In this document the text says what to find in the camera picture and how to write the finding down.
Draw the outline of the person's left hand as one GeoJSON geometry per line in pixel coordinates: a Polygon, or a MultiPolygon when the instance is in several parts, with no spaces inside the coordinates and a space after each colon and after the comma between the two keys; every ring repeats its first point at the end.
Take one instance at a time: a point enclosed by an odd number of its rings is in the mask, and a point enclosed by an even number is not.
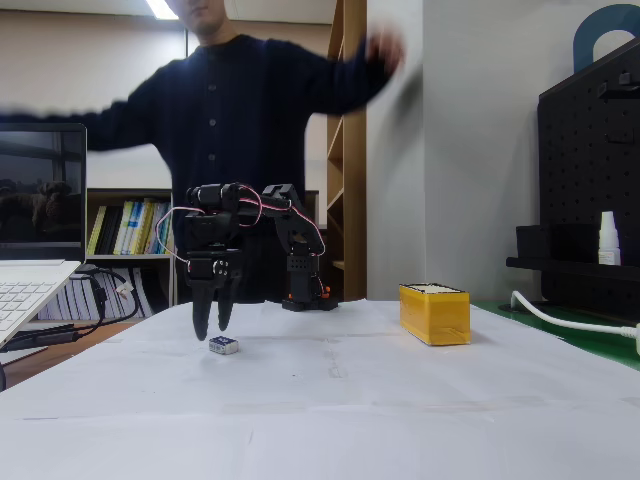
{"type": "Polygon", "coordinates": [[[374,30],[367,35],[366,60],[381,63],[389,75],[393,75],[404,63],[405,44],[402,35],[391,28],[374,30]]]}

